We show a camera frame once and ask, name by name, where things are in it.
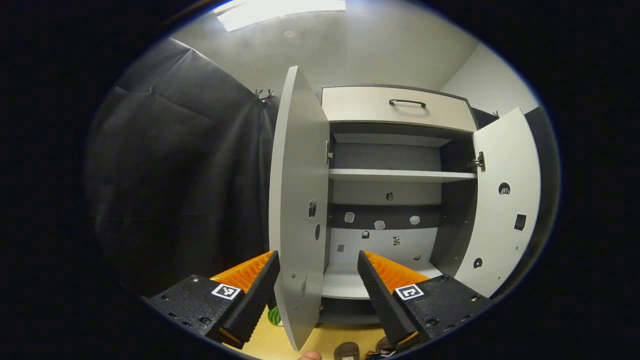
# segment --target wooden floor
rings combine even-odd
[[[297,360],[305,351],[316,351],[323,360],[333,360],[333,351],[341,343],[353,341],[360,347],[360,358],[369,350],[376,350],[378,340],[385,336],[378,326],[329,325],[316,327],[300,351],[294,351],[287,334],[281,326],[275,326],[267,319],[265,310],[255,327],[251,340],[241,352],[265,360]]]

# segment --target ceiling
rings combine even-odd
[[[288,15],[229,33],[210,12],[173,38],[251,90],[281,91],[299,65],[313,87],[383,83],[441,89],[478,41],[436,13],[400,1],[347,0],[346,12]]]

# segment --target cabinet door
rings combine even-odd
[[[540,163],[520,108],[473,134],[477,170],[476,221],[456,279],[490,297],[529,244],[540,205]]]
[[[323,285],[329,121],[297,66],[289,68],[273,139],[269,246],[280,255],[275,296],[297,351],[316,326]]]

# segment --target black curtain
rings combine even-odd
[[[123,73],[85,168],[95,232],[123,285],[153,296],[268,250],[277,109],[173,39]]]

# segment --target ceiling light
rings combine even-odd
[[[343,11],[344,0],[233,0],[213,10],[229,32],[295,13]]]

